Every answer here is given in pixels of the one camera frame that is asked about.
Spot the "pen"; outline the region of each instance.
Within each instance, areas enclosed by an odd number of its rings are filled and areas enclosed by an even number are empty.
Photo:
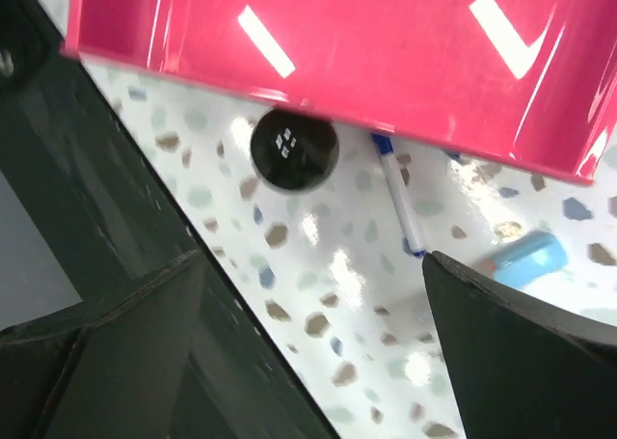
[[[377,147],[379,156],[388,182],[389,193],[394,202],[394,208],[398,215],[398,220],[403,229],[403,234],[407,238],[412,253],[417,258],[422,258],[426,254],[426,246],[422,238],[422,231],[416,218],[416,212],[412,207],[412,200],[405,186],[405,181],[401,176],[398,161],[394,155],[394,148],[389,137],[384,135],[371,134],[373,142]]]

